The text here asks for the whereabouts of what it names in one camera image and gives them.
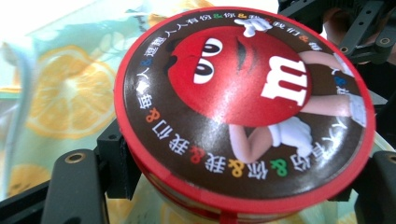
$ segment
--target round lid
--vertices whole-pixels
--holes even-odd
[[[249,8],[188,11],[148,30],[120,65],[115,102],[151,175],[228,212],[322,202],[358,175],[374,142],[370,97],[346,57]]]

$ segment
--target cartoon hand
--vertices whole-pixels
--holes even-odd
[[[246,28],[244,32],[245,37],[254,36],[256,34],[255,33],[256,30],[265,32],[266,30],[273,28],[273,26],[268,21],[262,18],[247,19],[247,20],[236,19],[234,20],[234,22],[236,24],[245,26]]]
[[[273,137],[273,147],[281,143],[297,147],[300,157],[307,157],[312,152],[311,128],[296,117],[291,117],[278,124],[268,126]]]
[[[349,96],[349,111],[352,119],[362,127],[366,127],[366,109],[364,108],[363,98],[353,94],[347,96]]]

